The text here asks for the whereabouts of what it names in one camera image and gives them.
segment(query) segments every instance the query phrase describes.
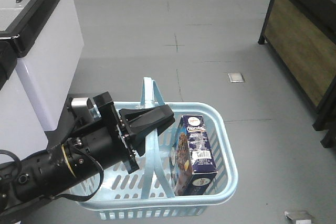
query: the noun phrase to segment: plastic basket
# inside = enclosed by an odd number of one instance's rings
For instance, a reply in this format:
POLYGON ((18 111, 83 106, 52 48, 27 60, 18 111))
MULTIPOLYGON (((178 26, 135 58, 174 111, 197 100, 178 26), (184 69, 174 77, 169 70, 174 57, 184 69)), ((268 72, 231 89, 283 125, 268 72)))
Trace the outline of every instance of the plastic basket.
MULTIPOLYGON (((144 78, 141 102, 115 102, 119 109, 150 108, 164 104, 154 80, 144 78)), ((104 181, 96 195, 83 207, 98 211, 102 220, 149 217, 197 216, 209 205, 230 199, 238 184, 238 172, 230 143, 220 114, 211 106, 197 102, 168 102, 174 112, 175 123, 159 137, 156 130, 146 137, 146 152, 138 157, 140 169, 128 174, 122 163, 105 170, 104 181), (205 194, 177 196, 171 189, 169 154, 173 136, 183 114, 204 117, 218 174, 205 194)), ((98 185, 98 175, 70 189, 71 193, 85 195, 98 185)))

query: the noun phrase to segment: screw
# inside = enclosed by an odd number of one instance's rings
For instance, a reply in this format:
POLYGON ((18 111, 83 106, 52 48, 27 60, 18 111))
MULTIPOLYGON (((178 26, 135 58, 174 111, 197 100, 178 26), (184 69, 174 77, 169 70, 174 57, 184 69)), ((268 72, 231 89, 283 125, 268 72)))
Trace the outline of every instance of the screw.
POLYGON ((76 138, 76 144, 77 144, 79 147, 82 147, 82 146, 83 146, 82 140, 81 140, 79 137, 76 138))
POLYGON ((124 124, 124 122, 123 122, 123 120, 122 120, 122 119, 120 119, 120 124, 121 124, 121 127, 122 127, 122 128, 124 128, 124 127, 125 127, 125 124, 124 124))
POLYGON ((21 174, 17 181, 20 185, 26 184, 29 181, 29 174, 28 173, 21 174))

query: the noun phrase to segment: cereal box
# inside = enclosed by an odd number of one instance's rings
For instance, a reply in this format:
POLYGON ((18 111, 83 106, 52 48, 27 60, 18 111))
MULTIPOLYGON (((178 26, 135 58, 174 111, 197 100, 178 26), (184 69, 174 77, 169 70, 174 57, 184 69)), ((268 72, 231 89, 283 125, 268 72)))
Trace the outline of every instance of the cereal box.
POLYGON ((181 116, 170 160, 175 195, 202 195, 217 174, 203 116, 181 116))

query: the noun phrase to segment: cable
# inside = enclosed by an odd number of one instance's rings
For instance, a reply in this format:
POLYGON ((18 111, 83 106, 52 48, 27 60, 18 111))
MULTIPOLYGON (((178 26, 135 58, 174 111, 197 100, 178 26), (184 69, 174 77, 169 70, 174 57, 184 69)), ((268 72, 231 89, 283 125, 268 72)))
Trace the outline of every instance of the cable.
POLYGON ((12 182, 13 180, 17 179, 17 177, 19 176, 19 174, 21 173, 21 170, 22 170, 22 164, 21 164, 21 161, 20 159, 18 158, 18 156, 16 156, 13 152, 10 152, 10 151, 6 151, 6 150, 0 150, 0 154, 4 154, 4 155, 7 155, 9 157, 11 157, 13 160, 14 160, 14 163, 16 165, 16 174, 15 176, 13 176, 13 171, 14 169, 12 170, 12 176, 9 177, 9 178, 2 178, 0 180, 0 185, 1 184, 5 184, 5 183, 10 183, 12 182))
POLYGON ((73 194, 60 194, 55 196, 55 199, 59 199, 59 198, 66 198, 66 199, 70 199, 70 200, 74 200, 74 201, 87 201, 89 199, 91 199, 99 190, 100 186, 103 183, 104 180, 104 169, 103 167, 99 164, 99 162, 97 160, 95 160, 92 156, 88 155, 86 152, 83 152, 79 149, 77 149, 76 147, 74 147, 72 141, 69 141, 69 147, 70 150, 73 151, 74 153, 78 154, 78 155, 83 155, 85 157, 87 157, 88 159, 90 159, 93 164, 95 165, 95 167, 97 168, 97 171, 99 173, 99 185, 97 187, 97 189, 90 195, 73 195, 73 194))
POLYGON ((60 145, 64 144, 64 143, 68 140, 69 136, 70 136, 71 133, 74 131, 74 129, 75 129, 75 127, 76 127, 76 124, 79 122, 80 119, 81 119, 80 117, 77 117, 77 118, 75 119, 75 121, 72 123, 71 127, 69 128, 69 131, 68 131, 67 134, 64 136, 64 138, 61 140, 60 145))

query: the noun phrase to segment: basket handle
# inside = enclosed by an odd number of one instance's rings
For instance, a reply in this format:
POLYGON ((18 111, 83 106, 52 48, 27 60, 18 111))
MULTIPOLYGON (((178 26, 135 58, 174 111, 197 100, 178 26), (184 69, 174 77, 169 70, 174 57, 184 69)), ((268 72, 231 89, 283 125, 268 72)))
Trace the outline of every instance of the basket handle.
MULTIPOLYGON (((146 109, 152 108, 155 106, 155 98, 159 105, 164 105, 162 95, 156 82, 150 77, 144 77, 140 105, 144 106, 146 109)), ((160 158, 157 129, 153 130, 150 134, 146 136, 145 153, 146 162, 141 198, 149 198, 154 172, 156 173, 156 177, 159 180, 167 197, 175 197, 172 187, 170 186, 168 180, 164 175, 162 161, 160 158)))

